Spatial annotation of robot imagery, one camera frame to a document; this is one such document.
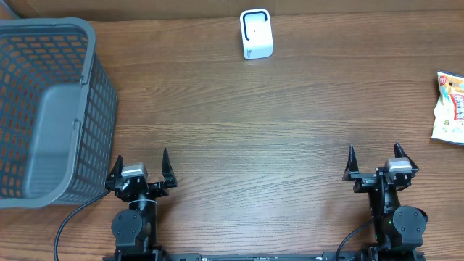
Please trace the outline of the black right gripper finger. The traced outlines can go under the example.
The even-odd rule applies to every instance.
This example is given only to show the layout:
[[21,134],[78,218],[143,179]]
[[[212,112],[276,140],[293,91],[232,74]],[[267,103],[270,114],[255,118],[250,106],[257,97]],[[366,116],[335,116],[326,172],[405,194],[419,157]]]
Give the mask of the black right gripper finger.
[[394,157],[409,159],[408,155],[405,153],[404,149],[401,147],[399,142],[396,142],[394,144]]
[[358,167],[357,159],[355,155],[355,148],[353,145],[350,145],[347,166],[345,167],[344,174],[352,175],[352,174],[357,174],[357,173],[359,173],[359,167]]

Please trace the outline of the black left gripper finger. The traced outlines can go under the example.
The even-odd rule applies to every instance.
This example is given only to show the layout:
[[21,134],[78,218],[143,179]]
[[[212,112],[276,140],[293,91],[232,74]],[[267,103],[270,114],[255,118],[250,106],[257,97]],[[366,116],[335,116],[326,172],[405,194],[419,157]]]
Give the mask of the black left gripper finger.
[[123,157],[119,155],[113,168],[107,176],[107,183],[115,183],[117,181],[117,179],[121,176],[123,166]]
[[166,185],[176,185],[177,178],[175,177],[173,168],[170,164],[168,150],[164,148],[162,155],[162,176]]

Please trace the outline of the yellow red snack bag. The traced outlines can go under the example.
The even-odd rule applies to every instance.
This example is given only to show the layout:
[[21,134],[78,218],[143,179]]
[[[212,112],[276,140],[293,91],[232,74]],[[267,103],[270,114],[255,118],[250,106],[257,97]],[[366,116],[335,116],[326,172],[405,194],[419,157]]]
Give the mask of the yellow red snack bag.
[[463,76],[439,70],[432,139],[463,145]]

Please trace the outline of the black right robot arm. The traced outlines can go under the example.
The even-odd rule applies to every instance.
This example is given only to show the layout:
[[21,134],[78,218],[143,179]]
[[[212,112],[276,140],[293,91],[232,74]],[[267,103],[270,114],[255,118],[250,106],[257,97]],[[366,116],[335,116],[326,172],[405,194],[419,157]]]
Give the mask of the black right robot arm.
[[428,215],[421,209],[402,206],[398,193],[411,186],[419,167],[405,153],[400,144],[394,145],[394,157],[377,167],[373,173],[361,173],[355,148],[349,147],[343,181],[354,183],[355,193],[369,197],[372,220],[360,230],[373,225],[376,243],[360,252],[362,260],[418,260],[416,252],[423,244]]

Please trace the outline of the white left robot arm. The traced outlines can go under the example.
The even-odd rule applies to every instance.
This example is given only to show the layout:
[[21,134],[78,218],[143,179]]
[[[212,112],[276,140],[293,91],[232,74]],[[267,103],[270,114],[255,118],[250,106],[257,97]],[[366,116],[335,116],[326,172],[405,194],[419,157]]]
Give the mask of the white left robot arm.
[[178,185],[166,149],[161,174],[161,181],[150,183],[143,163],[125,165],[121,156],[109,172],[105,189],[128,203],[128,208],[112,220],[116,260],[170,259],[167,250],[157,243],[157,199],[168,196],[168,190]]

